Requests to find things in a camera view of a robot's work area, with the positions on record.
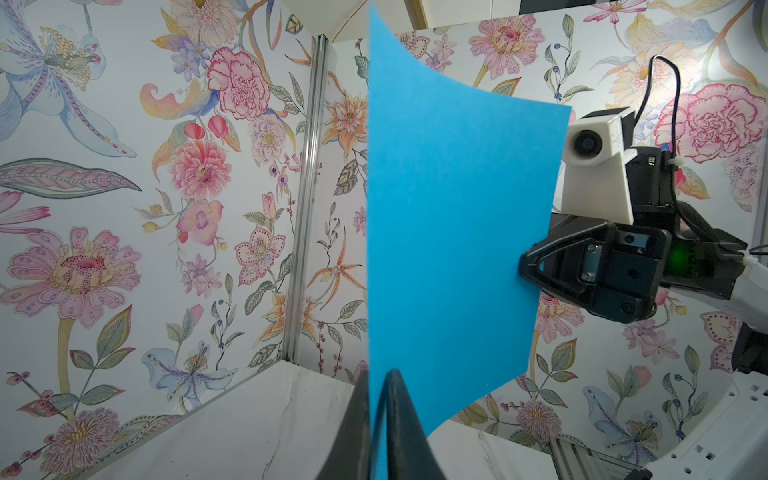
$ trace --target yellow flower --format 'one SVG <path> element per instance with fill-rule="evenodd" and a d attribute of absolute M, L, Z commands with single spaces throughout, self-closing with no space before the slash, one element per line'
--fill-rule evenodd
<path fill-rule="evenodd" d="M 680 89 L 687 91 L 701 74 L 701 63 L 698 56 L 683 43 L 654 45 L 643 50 L 635 56 L 623 68 L 619 68 L 619 74 L 611 89 L 616 94 L 615 103 L 623 107 L 640 107 L 645 95 L 645 87 L 648 82 L 648 61 L 654 55 L 663 55 L 669 58 L 680 69 Z M 662 61 L 654 62 L 653 87 L 648 98 L 648 107 L 666 104 L 674 98 L 675 77 L 669 65 Z"/>
<path fill-rule="evenodd" d="M 331 118 L 326 122 L 329 129 L 323 144 L 338 140 L 347 158 L 358 141 L 368 141 L 368 98 L 346 95 L 328 107 L 328 111 Z"/>

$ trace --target green leaf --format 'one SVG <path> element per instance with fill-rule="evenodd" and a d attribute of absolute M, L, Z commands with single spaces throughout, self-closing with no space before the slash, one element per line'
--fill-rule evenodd
<path fill-rule="evenodd" d="M 341 338 L 341 333 L 339 333 L 339 330 L 333 328 L 331 325 L 328 325 L 328 335 L 334 342 L 338 343 L 340 347 L 344 348 L 344 340 Z"/>
<path fill-rule="evenodd" d="M 78 401 L 78 396 L 71 393 L 57 393 L 48 400 L 59 412 L 63 412 Z"/>
<path fill-rule="evenodd" d="M 637 373 L 630 365 L 627 368 L 627 372 L 624 374 L 624 394 L 622 396 L 630 397 L 637 395 L 640 391 L 640 378 L 637 377 Z"/>
<path fill-rule="evenodd" d="M 504 80 L 503 82 L 493 87 L 491 92 L 511 97 L 515 93 L 515 89 L 518 87 L 518 83 L 520 83 L 520 77 L 513 78 L 511 80 Z"/>
<path fill-rule="evenodd" d="M 131 333 L 131 307 L 113 316 L 96 340 L 96 355 L 101 360 L 119 349 Z"/>
<path fill-rule="evenodd" d="M 488 421 L 488 414 L 485 413 L 485 410 L 477 402 L 464 408 L 458 414 L 458 417 L 466 426 L 472 426 L 473 423 L 486 423 Z"/>
<path fill-rule="evenodd" d="M 613 373 L 612 371 L 606 369 L 606 372 L 608 372 L 608 386 L 611 387 L 611 390 L 619 394 L 619 397 L 624 397 L 624 382 L 621 381 L 621 377 Z"/>
<path fill-rule="evenodd" d="M 178 323 L 166 323 L 165 329 L 168 332 L 168 339 L 170 341 L 177 343 L 184 341 L 184 331 Z"/>
<path fill-rule="evenodd" d="M 553 372 L 570 369 L 576 360 L 576 339 L 558 345 L 552 352 L 551 368 Z"/>
<path fill-rule="evenodd" d="M 544 50 L 544 58 L 546 58 L 553 66 L 557 65 L 557 62 L 554 61 L 554 57 L 552 56 L 552 45 L 548 45 L 547 49 Z"/>
<path fill-rule="evenodd" d="M 352 334 L 353 334 L 354 336 L 356 336 L 358 339 L 361 339 L 361 340 L 362 340 L 362 338 L 360 338 L 360 331 L 359 331 L 359 330 L 357 329 L 357 327 L 356 327 L 356 326 L 354 326 L 353 324 L 351 324 L 351 323 L 345 323 L 345 324 L 344 324 L 344 330 L 346 330 L 346 331 L 347 331 L 347 332 L 349 332 L 349 333 L 352 333 Z"/>
<path fill-rule="evenodd" d="M 352 302 L 347 303 L 342 307 L 341 312 L 339 313 L 339 318 L 350 318 L 354 314 L 355 310 L 357 310 L 357 307 L 360 305 L 360 303 L 362 303 L 362 300 L 353 300 Z"/>
<path fill-rule="evenodd" d="M 490 433 L 491 435 L 498 435 L 498 422 L 493 422 L 491 425 L 488 425 L 485 427 L 485 433 Z"/>
<path fill-rule="evenodd" d="M 554 82 L 552 81 L 552 69 L 548 69 L 546 72 L 544 72 L 544 81 L 547 82 L 547 86 L 554 94 L 555 88 L 554 88 Z"/>
<path fill-rule="evenodd" d="M 768 31 L 768 25 L 765 24 L 765 18 L 763 17 L 766 7 L 766 0 L 756 0 L 754 9 L 752 10 L 752 28 L 757 35 L 757 43 L 763 51 L 768 52 L 768 42 L 766 42 L 766 31 Z"/>
<path fill-rule="evenodd" d="M 299 114 L 299 108 L 294 104 L 286 104 L 286 107 L 284 108 L 284 111 L 286 113 L 292 114 L 292 115 L 298 115 Z"/>
<path fill-rule="evenodd" d="M 568 61 L 568 68 L 565 69 L 565 73 L 568 75 L 573 75 L 576 71 L 576 66 L 578 65 L 578 59 L 581 57 L 581 50 L 577 51 L 573 54 L 571 59 Z"/>
<path fill-rule="evenodd" d="M 363 80 L 368 80 L 369 61 L 368 57 L 355 55 L 355 65 L 357 65 L 357 76 Z"/>
<path fill-rule="evenodd" d="M 280 282 L 290 273 L 290 264 L 292 253 L 288 253 L 288 257 L 280 263 L 280 271 L 277 272 L 277 281 Z"/>
<path fill-rule="evenodd" d="M 538 394 L 541 396 L 541 398 L 550 405 L 554 406 L 560 406 L 560 407 L 568 407 L 565 405 L 565 402 L 563 402 L 563 399 L 560 398 L 560 396 L 555 393 L 553 390 L 550 389 L 543 389 L 539 390 Z"/>
<path fill-rule="evenodd" d="M 232 305 L 232 308 L 230 308 L 230 311 L 227 312 L 227 326 L 232 325 L 232 322 L 235 321 L 235 312 L 237 311 L 237 304 L 235 303 Z"/>
<path fill-rule="evenodd" d="M 350 160 L 342 167 L 339 178 L 336 180 L 334 195 L 344 195 L 352 191 L 357 185 L 357 170 L 357 160 Z"/>
<path fill-rule="evenodd" d="M 247 214 L 243 214 L 243 218 L 249 222 L 261 225 L 262 227 L 266 226 L 266 217 L 262 212 L 248 212 Z"/>
<path fill-rule="evenodd" d="M 128 353 L 131 353 L 134 350 L 136 349 L 132 349 L 130 347 L 119 349 L 113 352 L 106 359 L 104 359 L 103 362 L 99 363 L 98 367 L 96 368 L 99 370 L 106 370 L 106 369 L 110 369 L 112 367 L 118 366 L 118 364 L 123 361 L 123 359 L 128 355 Z"/>
<path fill-rule="evenodd" d="M 227 348 L 230 345 L 230 343 L 232 343 L 232 340 L 236 339 L 240 335 L 245 335 L 245 332 L 235 332 L 229 337 L 227 337 L 227 341 L 224 342 L 224 348 Z"/>
<path fill-rule="evenodd" d="M 519 443 L 525 447 L 530 447 L 536 443 L 536 439 L 525 430 L 518 430 L 509 437 L 510 442 Z"/>
<path fill-rule="evenodd" d="M 172 214 L 174 212 L 174 206 L 170 202 L 170 197 L 168 196 L 168 194 L 166 194 L 159 188 L 155 188 L 155 190 L 157 190 L 157 192 L 160 194 L 160 198 L 163 199 L 163 205 L 165 206 L 165 210 L 167 210 L 168 213 Z"/>
<path fill-rule="evenodd" d="M 667 392 L 669 392 L 674 398 L 677 398 L 677 393 L 674 391 L 672 381 L 670 380 L 670 373 L 664 376 L 664 378 L 661 380 L 661 385 L 664 386 L 664 389 L 667 390 Z"/>
<path fill-rule="evenodd" d="M 257 288 L 255 292 L 251 293 L 245 300 L 245 314 L 250 315 L 251 312 L 253 312 L 253 309 L 259 306 L 259 303 L 261 303 L 261 299 L 264 297 L 264 293 L 266 293 L 267 290 L 272 290 L 274 287 L 274 284 L 270 280 L 267 280 L 266 282 L 259 285 L 259 288 Z"/>
<path fill-rule="evenodd" d="M 544 360 L 544 357 L 538 353 L 536 354 L 536 363 L 538 363 L 538 368 L 540 368 L 545 375 L 549 375 L 549 366 L 547 365 L 547 361 Z"/>
<path fill-rule="evenodd" d="M 280 100 L 286 103 L 293 101 L 293 99 L 290 97 L 290 93 L 288 93 L 288 90 L 280 87 L 279 85 L 270 85 L 270 91 L 272 92 L 272 95 L 278 97 Z"/>
<path fill-rule="evenodd" d="M 567 382 L 568 380 L 577 379 L 578 377 L 571 372 L 567 372 L 565 370 L 562 370 L 560 372 L 555 372 L 551 375 L 551 377 L 556 381 L 560 383 Z"/>
<path fill-rule="evenodd" d="M 79 369 L 92 370 L 94 368 L 94 360 L 88 352 L 83 350 L 70 350 L 69 358 L 72 359 L 74 366 Z"/>
<path fill-rule="evenodd" d="M 270 358 L 270 355 L 272 355 L 272 352 L 275 351 L 275 348 L 277 348 L 276 343 L 272 343 L 271 345 L 265 345 L 261 347 L 259 351 L 256 352 L 256 355 L 254 355 L 253 358 L 250 360 L 250 363 L 248 363 L 248 368 L 252 369 L 264 363 L 266 359 Z"/>
<path fill-rule="evenodd" d="M 192 315 L 192 312 L 187 309 L 186 312 L 184 312 L 184 320 L 181 322 L 181 333 L 182 333 L 182 341 L 188 339 L 190 335 L 192 335 L 192 330 L 194 330 L 194 315 Z"/>
<path fill-rule="evenodd" d="M 525 388 L 523 390 L 526 392 L 538 392 L 538 386 L 528 377 L 523 378 L 523 384 L 525 384 Z"/>
<path fill-rule="evenodd" d="M 571 100 L 573 96 L 579 93 L 580 91 L 593 91 L 593 90 L 594 88 L 585 87 L 584 85 L 577 85 L 575 87 L 571 87 L 563 95 L 562 103 L 565 103 L 566 101 Z"/>
<path fill-rule="evenodd" d="M 296 81 L 293 74 L 291 72 L 288 72 L 288 75 L 290 75 L 290 82 L 293 84 L 293 96 L 296 97 L 296 101 L 301 105 L 304 106 L 304 95 L 301 93 L 301 87 L 299 86 L 299 82 Z"/>
<path fill-rule="evenodd" d="M 485 405 L 488 407 L 488 411 L 491 413 L 491 416 L 498 420 L 498 405 L 496 405 L 496 401 L 493 399 L 493 395 L 490 393 L 485 396 Z"/>
<path fill-rule="evenodd" d="M 120 390 L 118 387 L 112 385 L 99 385 L 84 393 L 83 396 L 80 397 L 80 403 L 85 405 L 98 405 L 116 395 L 120 395 L 124 391 L 125 390 Z"/>
<path fill-rule="evenodd" d="M 698 397 L 696 397 L 693 405 L 690 407 L 690 414 L 699 415 L 704 410 L 704 406 L 706 404 L 707 404 L 707 392 L 702 392 L 699 394 Z"/>
<path fill-rule="evenodd" d="M 565 33 L 566 37 L 574 36 L 574 27 L 574 19 L 569 14 L 565 14 L 563 17 L 563 33 Z"/>
<path fill-rule="evenodd" d="M 41 157 L 0 165 L 0 187 L 53 199 L 90 197 L 118 188 L 141 191 L 132 181 L 113 171 Z"/>
<path fill-rule="evenodd" d="M 357 328 L 361 329 L 363 332 L 368 331 L 368 320 L 366 319 L 357 319 L 355 320 L 355 325 L 357 325 Z"/>
<path fill-rule="evenodd" d="M 685 364 L 694 375 L 699 371 L 699 354 L 690 345 L 685 347 Z"/>

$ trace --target flower stem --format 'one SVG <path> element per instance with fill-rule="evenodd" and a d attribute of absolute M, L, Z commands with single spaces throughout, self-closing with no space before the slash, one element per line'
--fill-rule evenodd
<path fill-rule="evenodd" d="M 58 322 L 58 388 L 60 393 L 70 393 L 69 391 L 69 336 L 72 333 L 74 325 L 73 318 L 63 318 Z M 65 410 L 67 420 L 71 422 L 74 419 L 74 410 L 70 406 Z"/>
<path fill-rule="evenodd" d="M 619 27 L 617 23 L 614 23 L 614 31 L 616 32 L 616 38 L 619 39 L 619 43 L 621 43 L 624 46 L 624 48 L 626 48 L 627 50 L 631 50 L 631 48 L 629 48 L 627 44 L 624 43 L 624 40 L 621 39 L 621 35 L 619 35 Z"/>
<path fill-rule="evenodd" d="M 480 72 L 478 72 L 478 76 L 475 79 L 475 83 L 472 84 L 472 87 L 477 88 L 478 85 L 480 85 L 480 82 L 482 81 L 486 73 L 488 73 L 488 67 L 486 67 L 485 64 L 483 64 L 482 67 L 480 67 Z"/>

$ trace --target orange flower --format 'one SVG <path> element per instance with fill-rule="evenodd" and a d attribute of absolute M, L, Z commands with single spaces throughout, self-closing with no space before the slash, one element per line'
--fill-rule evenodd
<path fill-rule="evenodd" d="M 312 313 L 310 312 L 315 309 L 317 301 L 312 298 L 307 298 L 305 300 L 305 304 L 304 322 L 301 326 L 301 330 L 304 335 L 308 336 L 310 339 L 312 339 L 313 342 L 315 342 L 315 323 L 317 320 L 315 320 L 315 317 L 312 316 Z M 263 342 L 264 340 L 278 336 L 283 333 L 283 330 L 285 330 L 286 311 L 288 308 L 286 303 L 286 294 L 278 293 L 277 295 L 273 296 L 272 305 L 272 309 L 264 316 L 264 318 L 269 320 L 271 324 L 266 328 L 266 330 L 264 330 L 264 333 L 261 334 L 259 337 L 259 342 Z"/>
<path fill-rule="evenodd" d="M 323 144 L 338 140 L 347 158 L 357 141 L 368 141 L 368 98 L 346 95 L 329 106 L 328 111 L 331 118 L 326 122 L 329 129 Z"/>

